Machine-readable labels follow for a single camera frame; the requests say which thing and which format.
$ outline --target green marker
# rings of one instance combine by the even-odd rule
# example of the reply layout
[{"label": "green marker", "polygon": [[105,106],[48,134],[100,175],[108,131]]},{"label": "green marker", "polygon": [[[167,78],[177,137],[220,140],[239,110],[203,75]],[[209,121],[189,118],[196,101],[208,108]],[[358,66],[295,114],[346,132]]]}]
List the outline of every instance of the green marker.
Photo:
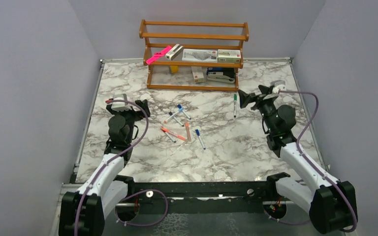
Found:
[{"label": "green marker", "polygon": [[237,116],[237,94],[234,94],[234,118]]}]

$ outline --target white wall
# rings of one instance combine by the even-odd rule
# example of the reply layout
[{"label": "white wall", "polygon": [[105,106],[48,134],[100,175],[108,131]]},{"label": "white wall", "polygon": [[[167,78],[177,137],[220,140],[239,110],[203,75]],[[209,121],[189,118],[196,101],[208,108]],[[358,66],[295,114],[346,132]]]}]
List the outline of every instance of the white wall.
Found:
[{"label": "white wall", "polygon": [[69,0],[103,59],[141,58],[141,19],[249,23],[246,57],[293,57],[325,0]]},{"label": "white wall", "polygon": [[0,236],[48,235],[99,65],[66,0],[0,0]]},{"label": "white wall", "polygon": [[378,235],[378,1],[328,0],[293,64],[301,90],[320,98],[326,164],[356,188],[358,235]]}]

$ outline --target packaging box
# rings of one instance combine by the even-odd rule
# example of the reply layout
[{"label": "packaging box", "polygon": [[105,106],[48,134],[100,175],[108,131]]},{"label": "packaging box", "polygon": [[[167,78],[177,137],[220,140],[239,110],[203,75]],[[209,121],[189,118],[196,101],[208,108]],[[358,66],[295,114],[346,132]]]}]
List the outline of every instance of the packaging box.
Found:
[{"label": "packaging box", "polygon": [[202,67],[200,66],[192,66],[192,74],[195,83],[203,83],[205,82],[205,76],[203,76]]},{"label": "packaging box", "polygon": [[218,62],[239,63],[240,61],[240,50],[218,49]]},{"label": "packaging box", "polygon": [[218,51],[200,50],[200,49],[183,49],[182,60],[196,62],[217,62]]}]

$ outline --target marble countertop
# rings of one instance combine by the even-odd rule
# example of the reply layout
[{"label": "marble countertop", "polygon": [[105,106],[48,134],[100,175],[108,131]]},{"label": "marble countertop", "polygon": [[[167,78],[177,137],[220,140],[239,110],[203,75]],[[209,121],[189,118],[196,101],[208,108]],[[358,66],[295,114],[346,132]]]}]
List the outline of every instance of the marble countertop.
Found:
[{"label": "marble countertop", "polygon": [[[146,88],[148,67],[143,63],[107,63],[94,104],[91,122],[84,143],[77,173],[77,182],[85,182],[99,165],[108,136],[105,100],[114,94],[126,93],[129,100],[149,101],[150,126],[145,138],[133,149],[132,157],[121,175],[132,176],[139,182],[168,181],[248,181],[265,180],[266,176],[287,172],[299,176],[267,147],[261,128],[261,115],[240,109],[233,117],[233,94],[230,92],[152,90]],[[239,71],[239,89],[259,92],[258,85],[269,86],[274,80],[286,81],[287,90],[297,90],[292,71],[287,62],[246,61]],[[181,104],[192,116],[189,121],[192,141],[171,142],[160,130],[169,111],[176,111]],[[307,123],[302,101],[296,94],[281,94],[276,107],[289,104],[296,109],[297,124],[292,129],[297,137]],[[183,114],[177,116],[185,121]],[[144,120],[136,122],[144,129]],[[206,146],[203,150],[195,133],[200,127]],[[174,120],[167,128],[186,136],[186,130]],[[301,145],[320,163],[315,144],[308,130]]]}]

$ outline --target marker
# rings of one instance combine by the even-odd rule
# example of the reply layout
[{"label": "marker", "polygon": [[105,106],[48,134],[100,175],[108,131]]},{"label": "marker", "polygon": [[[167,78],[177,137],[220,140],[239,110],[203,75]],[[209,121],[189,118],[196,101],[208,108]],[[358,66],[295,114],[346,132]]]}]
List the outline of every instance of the marker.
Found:
[{"label": "marker", "polygon": [[196,134],[198,135],[198,138],[199,138],[199,140],[200,140],[200,142],[201,142],[202,148],[203,148],[204,150],[206,150],[206,147],[205,147],[205,145],[203,144],[202,137],[201,137],[201,134],[199,133],[199,130],[196,129],[195,132],[196,132]]},{"label": "marker", "polygon": [[173,119],[179,112],[183,111],[183,108],[180,108],[177,112],[173,113],[169,118],[167,118],[164,123],[169,122],[171,119]]},{"label": "marker", "polygon": [[192,139],[190,138],[189,123],[187,121],[185,122],[185,126],[186,126],[186,133],[188,134],[188,140],[191,141]]},{"label": "marker", "polygon": [[165,134],[166,134],[166,136],[167,137],[169,137],[170,138],[170,140],[172,141],[172,142],[176,142],[176,140],[169,134],[169,133],[167,133],[167,132],[164,132]]},{"label": "marker", "polygon": [[170,131],[170,130],[164,128],[164,127],[161,127],[160,129],[163,130],[163,131],[166,132],[166,133],[169,133],[169,134],[175,136],[175,137],[178,138],[178,139],[181,139],[181,140],[183,140],[183,141],[186,141],[186,139],[185,139],[183,136],[180,136],[180,135],[178,135],[178,134],[175,134],[175,133],[173,133],[172,131]]},{"label": "marker", "polygon": [[190,118],[190,116],[183,110],[183,107],[180,105],[180,104],[177,104],[177,107],[179,108],[179,111],[180,111],[180,109],[182,109],[182,112],[183,112],[183,114],[185,114],[185,116],[188,118],[188,119],[192,119],[192,118]]},{"label": "marker", "polygon": [[237,116],[237,95],[234,94],[234,118]]},{"label": "marker", "polygon": [[176,117],[173,117],[173,119],[177,122],[177,123],[179,123],[179,125],[181,125],[181,126],[184,126]]}]

